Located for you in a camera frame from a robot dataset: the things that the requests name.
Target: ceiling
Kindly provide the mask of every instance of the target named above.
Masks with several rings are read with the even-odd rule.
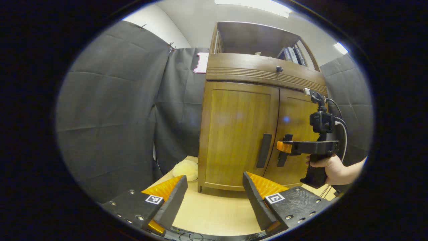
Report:
[[[273,26],[301,36],[320,66],[342,56],[333,47],[336,40],[295,12],[284,18],[244,6],[217,5],[214,0],[163,0],[156,4],[171,18],[191,47],[209,48],[215,22],[241,21]]]

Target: wooden shelf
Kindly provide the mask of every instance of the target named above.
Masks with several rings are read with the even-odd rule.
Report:
[[[293,47],[298,42],[307,51],[314,69],[319,71],[319,66],[312,52],[300,36],[261,24],[218,22],[215,25],[211,40],[210,54],[254,55],[256,52],[261,52],[261,56],[276,58],[282,48]]]

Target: wooden tabletop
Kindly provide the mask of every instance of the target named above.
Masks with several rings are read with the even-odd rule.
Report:
[[[185,160],[198,163],[197,157],[187,156]],[[173,178],[172,171],[151,185]],[[245,192],[227,191],[204,187],[198,190],[198,181],[187,183],[188,189],[175,217],[173,226],[195,233],[216,236],[239,236],[261,232],[250,201]],[[320,195],[327,185],[314,189],[307,185],[303,188]],[[328,193],[331,200],[335,191]]]

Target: book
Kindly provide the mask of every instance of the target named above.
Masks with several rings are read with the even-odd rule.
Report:
[[[302,62],[300,61],[299,55],[297,54],[296,48],[293,48],[293,52],[294,52],[294,54],[296,55],[297,62],[298,62],[300,65],[302,65]]]
[[[286,60],[286,61],[293,62],[293,60],[291,60],[290,52],[288,51],[287,48],[282,48],[276,58],[278,58],[280,60]]]
[[[300,63],[303,66],[308,66],[308,64],[306,64],[306,60],[303,57],[302,51],[299,49],[299,47],[297,45],[294,46],[294,50],[296,51],[297,56],[299,57]]]
[[[296,54],[294,53],[293,48],[291,47],[287,47],[287,48],[290,51],[291,60],[293,60],[293,63],[299,64],[299,61],[297,60],[297,57],[296,57]]]

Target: black camera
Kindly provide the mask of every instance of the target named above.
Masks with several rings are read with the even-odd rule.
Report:
[[[315,133],[332,133],[334,116],[324,111],[318,111],[309,116],[309,124]]]

